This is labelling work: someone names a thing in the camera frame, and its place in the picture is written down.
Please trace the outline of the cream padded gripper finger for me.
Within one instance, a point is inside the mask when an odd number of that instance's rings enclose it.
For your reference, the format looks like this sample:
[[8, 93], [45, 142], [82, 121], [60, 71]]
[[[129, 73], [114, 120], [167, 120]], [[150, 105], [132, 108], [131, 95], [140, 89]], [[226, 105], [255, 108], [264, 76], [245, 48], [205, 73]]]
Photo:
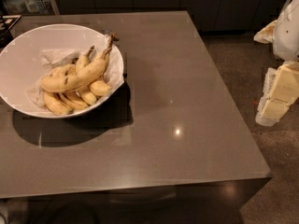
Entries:
[[263, 96], [255, 121], [271, 127], [278, 123], [299, 98], [299, 62], [285, 61], [278, 69], [269, 68], [264, 78]]

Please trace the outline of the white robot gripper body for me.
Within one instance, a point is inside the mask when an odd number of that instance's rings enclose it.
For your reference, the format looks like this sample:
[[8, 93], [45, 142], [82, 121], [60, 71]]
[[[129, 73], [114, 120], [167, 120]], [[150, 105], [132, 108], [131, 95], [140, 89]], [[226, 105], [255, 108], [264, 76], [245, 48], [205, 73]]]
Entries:
[[279, 14], [273, 34], [273, 51], [282, 60], [299, 60], [299, 0], [292, 0]]

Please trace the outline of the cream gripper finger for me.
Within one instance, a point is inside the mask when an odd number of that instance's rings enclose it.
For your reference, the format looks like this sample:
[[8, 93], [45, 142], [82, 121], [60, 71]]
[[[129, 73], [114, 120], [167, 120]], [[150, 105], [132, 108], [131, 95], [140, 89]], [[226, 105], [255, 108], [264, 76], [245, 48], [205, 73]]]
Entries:
[[253, 40], [262, 44], [271, 44], [274, 41], [274, 30], [277, 21], [271, 21], [262, 30], [256, 33]]

